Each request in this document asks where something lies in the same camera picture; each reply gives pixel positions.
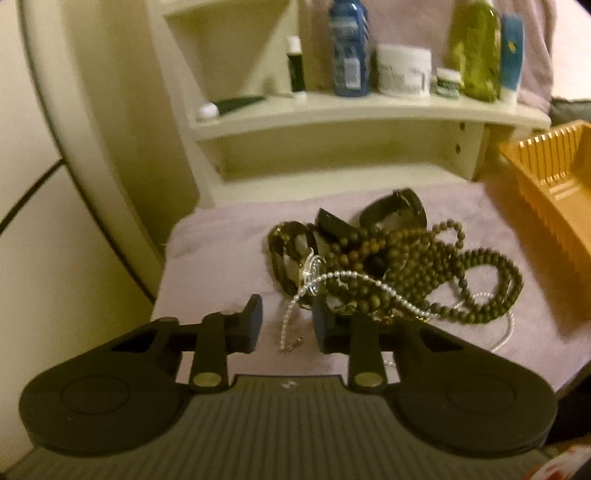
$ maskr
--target pink towel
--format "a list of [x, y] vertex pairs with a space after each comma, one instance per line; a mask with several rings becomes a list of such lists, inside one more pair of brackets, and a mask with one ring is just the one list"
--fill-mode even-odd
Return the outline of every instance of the pink towel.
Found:
[[[555, 389], [562, 387], [591, 360], [591, 323], [581, 307], [581, 287], [571, 265], [532, 210], [515, 192], [491, 197], [484, 185], [456, 183], [422, 187], [429, 224], [448, 218], [465, 226], [467, 249], [490, 247], [509, 256], [523, 273], [525, 286], [515, 305], [512, 339], [498, 351], [542, 375]], [[310, 312], [293, 319], [304, 344], [291, 353], [279, 352], [281, 319], [288, 300], [270, 274], [266, 237], [285, 220], [313, 222], [319, 207], [349, 220], [387, 192], [357, 193], [305, 202], [246, 203], [218, 210], [197, 210], [174, 229], [153, 318], [178, 317], [197, 323], [208, 313], [242, 310], [252, 293], [262, 296], [264, 322], [256, 351], [229, 358], [231, 374], [344, 374], [344, 355], [318, 351]], [[472, 291], [493, 291], [496, 274], [479, 267], [467, 276]], [[439, 292], [448, 302], [450, 292]], [[505, 333], [506, 319], [488, 325], [436, 325], [476, 345], [488, 348]], [[179, 380], [187, 381], [187, 355]], [[390, 381], [397, 379], [390, 371]]]

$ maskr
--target green bottle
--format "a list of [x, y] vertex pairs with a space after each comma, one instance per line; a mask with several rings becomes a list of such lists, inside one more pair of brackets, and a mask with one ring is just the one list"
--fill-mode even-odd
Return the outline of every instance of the green bottle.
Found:
[[493, 0], [475, 0], [466, 7], [464, 93], [483, 102], [499, 96], [501, 18]]

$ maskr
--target blue tube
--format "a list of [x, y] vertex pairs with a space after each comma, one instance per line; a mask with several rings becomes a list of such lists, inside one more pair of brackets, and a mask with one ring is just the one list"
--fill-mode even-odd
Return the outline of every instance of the blue tube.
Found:
[[514, 105], [524, 62], [525, 28], [521, 16], [503, 15], [501, 38], [501, 102]]

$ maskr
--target white jar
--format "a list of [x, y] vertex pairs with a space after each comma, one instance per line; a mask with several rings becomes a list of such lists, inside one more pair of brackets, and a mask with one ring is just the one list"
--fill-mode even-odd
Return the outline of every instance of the white jar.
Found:
[[378, 91], [385, 95], [426, 97], [431, 84], [431, 50], [378, 45]]

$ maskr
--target small jar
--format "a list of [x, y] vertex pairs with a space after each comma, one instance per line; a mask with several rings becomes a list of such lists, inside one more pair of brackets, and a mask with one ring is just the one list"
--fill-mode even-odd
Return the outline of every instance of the small jar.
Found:
[[384, 95], [429, 96], [431, 50], [380, 44], [377, 48], [378, 91]]
[[437, 68], [437, 94], [446, 98], [460, 98], [462, 74], [457, 70]]

